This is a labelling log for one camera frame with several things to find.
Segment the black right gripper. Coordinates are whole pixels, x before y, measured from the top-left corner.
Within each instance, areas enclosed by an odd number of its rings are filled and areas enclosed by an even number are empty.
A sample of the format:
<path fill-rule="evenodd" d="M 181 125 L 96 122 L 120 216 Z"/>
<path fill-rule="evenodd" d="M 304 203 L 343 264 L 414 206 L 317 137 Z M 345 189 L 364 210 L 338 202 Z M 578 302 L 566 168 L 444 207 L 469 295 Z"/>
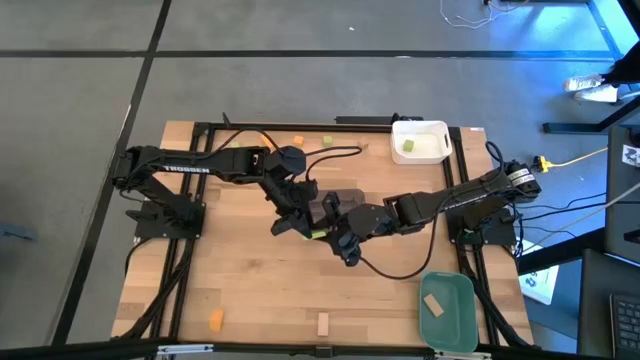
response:
<path fill-rule="evenodd" d="M 395 233 L 394 218 L 384 206 L 362 204 L 346 214 L 340 211 L 341 201 L 336 192 L 328 192 L 323 199 L 327 223 L 337 223 L 327 237 L 332 250 L 345 250 L 347 246 L 365 242 L 373 237 Z"/>

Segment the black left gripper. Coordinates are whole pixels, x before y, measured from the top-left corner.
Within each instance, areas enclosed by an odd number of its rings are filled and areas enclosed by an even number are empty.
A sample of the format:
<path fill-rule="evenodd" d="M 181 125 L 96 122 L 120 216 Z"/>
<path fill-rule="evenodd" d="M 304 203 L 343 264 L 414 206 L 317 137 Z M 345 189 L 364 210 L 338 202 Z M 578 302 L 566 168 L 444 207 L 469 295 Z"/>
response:
<path fill-rule="evenodd" d="M 264 177 L 264 192 L 266 199 L 276 207 L 276 213 L 281 217 L 274 221 L 271 233 L 278 236 L 291 230 L 298 219 L 298 232 L 306 239 L 313 237 L 313 223 L 311 219 L 310 202 L 302 201 L 295 174 L 266 173 Z"/>

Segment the grey transparent plastic bin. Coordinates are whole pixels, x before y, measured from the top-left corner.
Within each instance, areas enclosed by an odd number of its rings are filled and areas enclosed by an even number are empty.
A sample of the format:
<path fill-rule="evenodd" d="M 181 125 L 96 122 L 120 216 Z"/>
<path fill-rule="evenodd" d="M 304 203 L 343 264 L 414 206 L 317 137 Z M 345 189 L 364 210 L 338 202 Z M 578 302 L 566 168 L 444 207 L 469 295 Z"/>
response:
<path fill-rule="evenodd" d="M 336 194 L 338 200 L 338 209 L 336 212 L 332 213 L 332 216 L 334 218 L 338 218 L 340 215 L 349 212 L 356 206 L 359 206 L 365 202 L 365 194 L 362 190 L 359 189 L 332 189 L 331 191 Z M 309 208 L 314 223 L 320 222 L 327 216 L 327 212 L 324 209 L 324 203 L 325 197 L 331 191 L 320 190 L 317 197 L 310 202 Z"/>

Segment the white plastic bin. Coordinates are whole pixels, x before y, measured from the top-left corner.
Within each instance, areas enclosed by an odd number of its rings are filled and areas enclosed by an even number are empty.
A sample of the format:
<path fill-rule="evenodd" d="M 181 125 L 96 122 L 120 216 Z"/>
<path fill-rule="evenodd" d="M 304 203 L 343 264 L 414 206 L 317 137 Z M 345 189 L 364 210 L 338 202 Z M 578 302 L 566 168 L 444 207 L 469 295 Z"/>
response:
<path fill-rule="evenodd" d="M 415 142 L 412 152 L 403 151 L 405 140 Z M 399 165 L 434 165 L 452 153 L 449 128 L 443 121 L 397 121 L 391 128 L 391 156 Z"/>

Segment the green plastic bin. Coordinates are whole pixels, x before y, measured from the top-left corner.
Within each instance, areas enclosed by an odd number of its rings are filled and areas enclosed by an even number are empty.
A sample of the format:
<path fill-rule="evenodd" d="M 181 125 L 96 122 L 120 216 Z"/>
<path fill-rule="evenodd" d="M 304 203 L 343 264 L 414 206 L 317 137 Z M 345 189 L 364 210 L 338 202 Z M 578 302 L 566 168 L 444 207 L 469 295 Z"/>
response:
<path fill-rule="evenodd" d="M 423 302 L 433 294 L 444 309 L 435 318 Z M 419 332 L 424 343 L 435 350 L 474 352 L 478 342 L 475 293 L 468 277 L 459 273 L 429 272 L 419 286 Z"/>

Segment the white paper sign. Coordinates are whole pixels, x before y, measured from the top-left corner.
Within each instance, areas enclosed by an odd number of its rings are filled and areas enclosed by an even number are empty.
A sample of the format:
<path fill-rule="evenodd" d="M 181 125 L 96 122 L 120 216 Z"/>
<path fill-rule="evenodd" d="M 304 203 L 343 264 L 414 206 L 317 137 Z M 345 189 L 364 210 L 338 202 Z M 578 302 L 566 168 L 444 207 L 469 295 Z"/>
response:
<path fill-rule="evenodd" d="M 524 296 L 541 304 L 552 303 L 559 266 L 534 271 L 519 276 L 519 284 Z"/>

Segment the black diagonal beam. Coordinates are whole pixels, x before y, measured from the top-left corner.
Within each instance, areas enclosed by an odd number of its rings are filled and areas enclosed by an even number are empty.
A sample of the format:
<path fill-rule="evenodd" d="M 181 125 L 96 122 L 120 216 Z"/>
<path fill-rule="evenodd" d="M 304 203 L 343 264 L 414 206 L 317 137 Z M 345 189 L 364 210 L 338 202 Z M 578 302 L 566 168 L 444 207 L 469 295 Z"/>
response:
<path fill-rule="evenodd" d="M 600 228 L 549 247 L 523 255 L 518 262 L 518 274 L 524 275 L 575 261 L 585 250 L 605 251 L 605 229 Z"/>

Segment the black front beam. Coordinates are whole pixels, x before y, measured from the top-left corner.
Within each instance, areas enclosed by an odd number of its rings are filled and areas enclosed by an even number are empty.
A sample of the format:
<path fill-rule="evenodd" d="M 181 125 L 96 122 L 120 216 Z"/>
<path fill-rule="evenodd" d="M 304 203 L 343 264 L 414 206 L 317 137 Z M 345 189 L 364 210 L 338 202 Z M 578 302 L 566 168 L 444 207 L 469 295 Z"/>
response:
<path fill-rule="evenodd" d="M 258 353 L 305 355 L 314 357 L 318 345 L 277 345 L 240 343 L 179 343 L 172 338 L 116 339 L 105 342 L 47 345 L 0 350 L 0 360 L 127 360 L 158 356 L 157 348 L 174 344 L 213 344 L 211 353 Z M 336 346 L 334 357 L 339 356 L 399 356 L 434 360 L 437 351 L 428 347 L 366 347 Z M 515 348 L 481 344 L 474 352 L 490 353 L 492 360 L 615 360 L 589 355 L 543 351 L 534 348 Z"/>

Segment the black floor stand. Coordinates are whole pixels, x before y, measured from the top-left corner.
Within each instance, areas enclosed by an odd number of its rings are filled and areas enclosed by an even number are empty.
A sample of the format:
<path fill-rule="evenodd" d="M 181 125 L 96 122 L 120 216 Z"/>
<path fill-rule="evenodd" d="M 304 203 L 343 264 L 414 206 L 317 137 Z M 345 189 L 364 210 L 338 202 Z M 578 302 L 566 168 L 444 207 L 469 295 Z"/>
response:
<path fill-rule="evenodd" d="M 614 125 L 620 125 L 640 114 L 640 96 L 635 97 L 620 109 L 598 123 L 557 123 L 547 122 L 542 124 L 542 130 L 546 134 L 572 134 L 592 135 L 606 132 Z"/>

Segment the dark laptop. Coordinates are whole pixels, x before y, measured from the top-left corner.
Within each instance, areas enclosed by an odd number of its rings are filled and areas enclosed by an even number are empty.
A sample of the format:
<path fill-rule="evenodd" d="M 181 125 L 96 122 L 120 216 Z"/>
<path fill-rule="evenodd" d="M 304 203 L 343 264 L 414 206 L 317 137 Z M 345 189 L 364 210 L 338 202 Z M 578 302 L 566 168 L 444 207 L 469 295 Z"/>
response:
<path fill-rule="evenodd" d="M 640 266 L 594 250 L 582 255 L 577 350 L 614 358 L 610 295 L 640 298 Z"/>

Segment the person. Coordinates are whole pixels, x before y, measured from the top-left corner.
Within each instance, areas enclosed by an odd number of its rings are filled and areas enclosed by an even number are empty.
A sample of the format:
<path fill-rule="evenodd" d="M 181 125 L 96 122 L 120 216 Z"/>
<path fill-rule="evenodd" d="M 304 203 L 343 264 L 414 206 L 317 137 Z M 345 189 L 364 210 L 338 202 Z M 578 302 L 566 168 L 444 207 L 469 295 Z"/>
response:
<path fill-rule="evenodd" d="M 605 73 L 568 78 L 565 92 L 577 101 L 616 103 L 621 85 L 640 83 L 640 41 Z"/>

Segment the dark grey computer case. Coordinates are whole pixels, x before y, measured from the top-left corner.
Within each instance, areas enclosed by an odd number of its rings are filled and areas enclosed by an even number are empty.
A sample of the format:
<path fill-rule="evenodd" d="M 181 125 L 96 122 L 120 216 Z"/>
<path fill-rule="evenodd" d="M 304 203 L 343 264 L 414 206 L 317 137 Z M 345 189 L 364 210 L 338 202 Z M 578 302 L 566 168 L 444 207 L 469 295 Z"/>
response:
<path fill-rule="evenodd" d="M 624 144 L 640 148 L 626 127 L 612 127 L 608 134 L 607 195 L 610 202 L 625 193 L 605 210 L 605 247 L 610 254 L 640 264 L 640 167 L 621 161 Z"/>

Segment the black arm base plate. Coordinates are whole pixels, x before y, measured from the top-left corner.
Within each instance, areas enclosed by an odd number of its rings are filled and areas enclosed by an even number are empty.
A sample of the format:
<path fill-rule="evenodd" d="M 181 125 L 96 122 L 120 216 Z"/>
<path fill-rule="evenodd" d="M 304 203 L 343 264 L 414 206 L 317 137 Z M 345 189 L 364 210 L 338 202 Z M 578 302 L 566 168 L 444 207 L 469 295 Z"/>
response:
<path fill-rule="evenodd" d="M 168 206 L 145 201 L 140 210 L 127 210 L 125 214 L 136 222 L 135 236 L 140 238 L 189 239 L 202 233 L 206 205 L 192 203 L 185 214 Z"/>
<path fill-rule="evenodd" d="M 451 243 L 510 246 L 516 242 L 515 218 L 505 207 L 459 208 L 447 211 L 445 216 Z"/>

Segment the silver metal bracket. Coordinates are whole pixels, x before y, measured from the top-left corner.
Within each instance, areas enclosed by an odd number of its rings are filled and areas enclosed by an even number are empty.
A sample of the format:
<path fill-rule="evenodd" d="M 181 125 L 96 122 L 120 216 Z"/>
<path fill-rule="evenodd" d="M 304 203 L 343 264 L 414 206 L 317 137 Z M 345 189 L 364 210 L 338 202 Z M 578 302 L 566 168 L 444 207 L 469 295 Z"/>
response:
<path fill-rule="evenodd" d="M 157 348 L 158 356 L 177 356 L 184 354 L 211 353 L 215 346 L 213 344 L 174 344 L 162 345 Z"/>
<path fill-rule="evenodd" d="M 433 354 L 434 360 L 492 360 L 490 353 L 472 352 L 472 353 L 455 353 L 437 351 Z"/>

